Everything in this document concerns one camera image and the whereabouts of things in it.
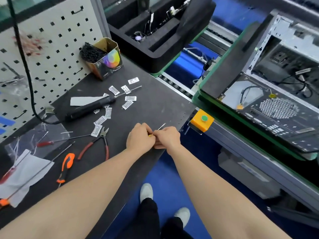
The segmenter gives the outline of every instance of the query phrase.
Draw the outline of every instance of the paper sheet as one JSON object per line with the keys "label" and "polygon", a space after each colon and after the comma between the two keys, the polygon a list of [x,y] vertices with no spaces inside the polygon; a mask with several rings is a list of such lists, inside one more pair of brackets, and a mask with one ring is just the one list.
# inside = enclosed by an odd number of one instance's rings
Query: paper sheet
{"label": "paper sheet", "polygon": [[94,101],[100,100],[104,96],[75,96],[71,97],[70,106],[84,106]]}
{"label": "paper sheet", "polygon": [[[35,157],[29,153],[29,150],[25,150],[20,157],[14,162],[16,166],[20,161],[20,164],[16,167],[16,170],[11,174],[11,176],[0,185],[0,198],[6,199],[10,197],[17,189],[19,189],[26,181],[32,178],[37,172],[39,172],[43,167],[45,167],[49,160]],[[23,200],[26,194],[29,192],[31,185],[34,185],[40,179],[42,179],[46,173],[54,165],[51,162],[45,169],[39,172],[34,178],[32,178],[26,185],[24,185],[17,193],[15,193],[11,198],[9,198],[10,205],[12,207],[17,207],[18,204]]]}

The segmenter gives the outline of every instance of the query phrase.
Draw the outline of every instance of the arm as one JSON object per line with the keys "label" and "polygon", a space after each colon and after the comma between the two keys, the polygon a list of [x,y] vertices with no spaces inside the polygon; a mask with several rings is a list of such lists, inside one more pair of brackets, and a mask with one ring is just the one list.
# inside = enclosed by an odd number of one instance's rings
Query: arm
{"label": "arm", "polygon": [[0,238],[85,238],[120,187],[126,173],[152,148],[148,125],[136,124],[126,149],[54,191],[0,231]]}
{"label": "arm", "polygon": [[155,148],[167,148],[194,207],[214,239],[289,239],[253,203],[180,144],[174,127],[154,131]]}

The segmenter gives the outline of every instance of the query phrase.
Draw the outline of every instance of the shoe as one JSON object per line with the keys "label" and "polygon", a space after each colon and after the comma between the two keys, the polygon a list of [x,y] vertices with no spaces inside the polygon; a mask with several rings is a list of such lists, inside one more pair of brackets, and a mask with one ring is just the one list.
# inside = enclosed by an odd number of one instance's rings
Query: shoe
{"label": "shoe", "polygon": [[188,208],[183,207],[175,213],[174,217],[179,217],[183,222],[183,228],[185,228],[190,218],[190,211]]}
{"label": "shoe", "polygon": [[140,203],[146,198],[153,199],[153,188],[149,183],[142,185],[140,192]]}

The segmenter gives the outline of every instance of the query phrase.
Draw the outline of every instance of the black tabletop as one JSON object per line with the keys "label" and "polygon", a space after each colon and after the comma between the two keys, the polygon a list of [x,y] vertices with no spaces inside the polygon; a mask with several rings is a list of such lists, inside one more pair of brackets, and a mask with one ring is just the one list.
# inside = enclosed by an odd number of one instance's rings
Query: black tabletop
{"label": "black tabletop", "polygon": [[[62,119],[64,114],[75,108],[70,107],[70,98],[73,96],[102,96],[103,93],[112,95],[108,90],[111,85],[119,91],[122,91],[121,87],[123,85],[127,85],[129,88],[142,85],[142,88],[130,94],[137,96],[137,101],[134,102],[134,104],[127,110],[124,110],[122,105],[125,103],[125,96],[119,97],[116,103],[111,105],[112,118],[103,123],[103,126],[109,128],[107,139],[110,157],[115,156],[125,149],[126,138],[136,123],[146,122],[153,130],[159,128],[164,123],[166,123],[165,126],[175,126],[177,129],[180,129],[195,109],[195,106],[188,100],[157,81],[132,62],[123,58],[123,64],[124,66],[120,70],[103,82],[96,79],[93,74],[89,74],[53,103],[54,107],[56,107],[57,117]],[[129,85],[128,80],[135,77],[138,77],[140,81]],[[68,131],[73,131],[72,136],[90,134],[94,129],[93,122],[104,114],[105,111],[102,110],[98,114],[92,113],[71,123],[63,123],[63,125]],[[31,120],[17,130],[12,137],[22,135],[35,124],[38,124],[37,120]],[[56,180],[60,174],[65,155],[69,152],[78,155],[83,147],[92,139],[93,137],[91,136],[76,139],[75,144],[56,160],[54,166],[45,177],[30,188],[29,193],[16,208],[6,207],[2,209],[0,211],[0,228],[4,227],[32,205],[57,189]],[[10,159],[3,148],[3,145],[11,140],[11,137],[9,137],[0,146],[0,176],[2,176],[11,165]],[[59,149],[50,153],[46,159],[52,159],[64,149],[66,145],[67,144],[64,144]],[[87,238],[100,238],[105,233],[114,218],[129,200],[131,194],[141,185],[162,153],[163,150],[152,149],[131,167],[114,198]],[[100,140],[86,152],[81,161],[74,163],[74,166],[68,174],[68,181],[94,168],[103,161],[105,161],[105,149],[103,141]]]}

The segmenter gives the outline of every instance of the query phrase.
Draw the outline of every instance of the green button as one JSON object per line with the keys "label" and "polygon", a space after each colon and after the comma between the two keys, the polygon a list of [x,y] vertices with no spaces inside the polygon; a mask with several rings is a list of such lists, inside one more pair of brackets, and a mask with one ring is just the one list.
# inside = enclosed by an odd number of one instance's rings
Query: green button
{"label": "green button", "polygon": [[207,122],[207,121],[208,121],[208,117],[205,116],[205,115],[203,115],[203,116],[202,116],[202,121]]}

